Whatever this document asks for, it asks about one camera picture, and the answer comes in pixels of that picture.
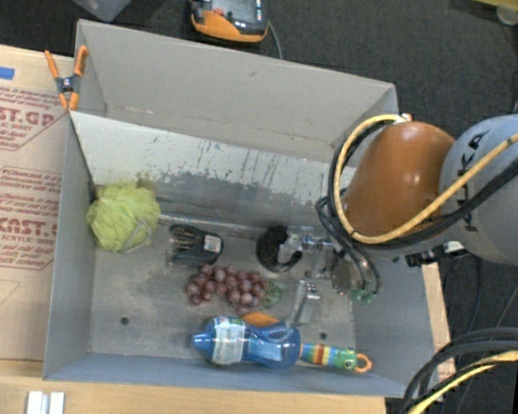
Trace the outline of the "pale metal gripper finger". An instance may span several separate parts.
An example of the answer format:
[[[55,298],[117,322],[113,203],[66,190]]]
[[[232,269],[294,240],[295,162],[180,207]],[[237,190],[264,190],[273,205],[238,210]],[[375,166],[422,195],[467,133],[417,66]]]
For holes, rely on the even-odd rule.
[[[293,264],[296,262],[297,253],[312,253],[315,258],[313,267],[324,269],[328,265],[328,255],[333,249],[333,243],[328,235],[308,226],[288,226],[286,228],[286,239],[282,248],[282,264]]]
[[[316,283],[309,280],[299,281],[291,320],[293,325],[303,326],[312,321],[312,316],[321,300],[316,286]]]

